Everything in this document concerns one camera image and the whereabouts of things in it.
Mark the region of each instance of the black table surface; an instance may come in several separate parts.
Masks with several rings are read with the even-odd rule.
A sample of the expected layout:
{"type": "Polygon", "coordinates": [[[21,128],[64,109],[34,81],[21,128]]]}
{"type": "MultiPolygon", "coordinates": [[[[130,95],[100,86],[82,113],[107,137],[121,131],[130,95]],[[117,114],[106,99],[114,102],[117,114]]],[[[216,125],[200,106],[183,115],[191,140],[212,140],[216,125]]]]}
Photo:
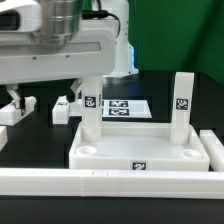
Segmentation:
{"type": "MultiPolygon", "coordinates": [[[[147,100],[151,119],[107,118],[132,122],[171,121],[174,72],[141,71],[134,79],[104,86],[104,99],[147,100]]],[[[68,168],[70,150],[81,118],[52,124],[58,96],[72,96],[73,80],[20,85],[23,96],[35,96],[35,112],[7,127],[8,143],[0,167],[68,168]]],[[[224,144],[224,87],[206,74],[195,75],[190,123],[197,133],[212,129],[224,144]]],[[[11,102],[0,87],[0,106],[11,102]]],[[[223,223],[223,200],[163,198],[0,197],[0,223],[223,223]]]]}

